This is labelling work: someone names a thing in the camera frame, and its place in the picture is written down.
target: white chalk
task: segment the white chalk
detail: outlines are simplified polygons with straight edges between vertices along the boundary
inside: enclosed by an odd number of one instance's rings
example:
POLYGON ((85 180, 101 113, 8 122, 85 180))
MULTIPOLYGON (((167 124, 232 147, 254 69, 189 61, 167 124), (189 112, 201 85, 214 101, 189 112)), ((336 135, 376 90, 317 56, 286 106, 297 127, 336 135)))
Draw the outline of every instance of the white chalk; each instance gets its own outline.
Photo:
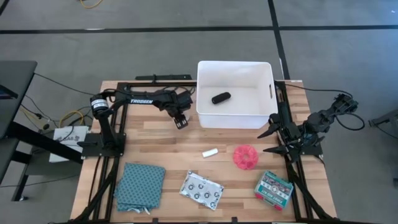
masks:
POLYGON ((217 153, 218 153, 218 149, 211 149, 209 151, 203 152, 202 155, 203 155, 203 158, 206 158, 206 157, 212 156, 217 153))

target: wooden tabletop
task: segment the wooden tabletop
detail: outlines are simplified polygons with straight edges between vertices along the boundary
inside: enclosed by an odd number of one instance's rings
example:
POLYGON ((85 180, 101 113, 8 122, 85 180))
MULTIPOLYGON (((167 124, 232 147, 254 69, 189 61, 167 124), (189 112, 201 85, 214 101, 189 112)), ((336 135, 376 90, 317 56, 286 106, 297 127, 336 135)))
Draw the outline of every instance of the wooden tabletop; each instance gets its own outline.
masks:
MULTIPOLYGON (((300 81, 287 82, 303 86, 300 81)), ((117 83, 118 81, 104 81, 101 89, 116 88, 117 83)), ((140 87, 134 90, 156 89, 159 88, 140 87)), ((305 91, 287 86, 287 94, 293 120, 301 124, 310 114, 305 91)), ((129 105, 125 129, 127 141, 124 155, 120 159, 118 180, 123 174, 126 162, 162 166, 166 169, 166 173, 158 209, 153 209, 150 215, 117 212, 116 199, 114 199, 111 222, 151 222, 153 218, 159 218, 160 222, 230 222, 231 217, 237 217, 241 222, 295 220, 291 201, 283 211, 277 211, 254 196, 254 187, 265 170, 287 179, 284 159, 279 155, 262 151, 277 145, 276 134, 263 139, 256 138, 268 128, 268 125, 261 129, 202 128, 196 112, 196 95, 194 94, 192 98, 194 102, 189 110, 191 115, 189 125, 181 130, 175 127, 165 111, 160 112, 154 106, 129 105), (233 151, 242 144, 254 146, 259 153, 259 162, 254 170, 238 169, 232 160, 233 151), (201 152, 213 148, 217 148, 219 153, 204 159, 201 152), (223 195, 215 211, 179 194, 189 169, 224 185, 223 195)), ((99 131, 99 123, 95 120, 93 132, 99 131)), ((313 156, 302 156, 302 160, 309 191, 324 210, 335 217, 335 207, 323 164, 313 156)), ((97 158, 89 158, 83 163, 71 218, 77 217, 87 206, 96 161, 97 158)), ((98 186, 102 161, 98 166, 93 194, 98 186)), ((300 193, 298 197, 302 216, 305 217, 305 207, 300 193)), ((100 218, 104 217, 107 198, 108 192, 105 192, 100 218)))

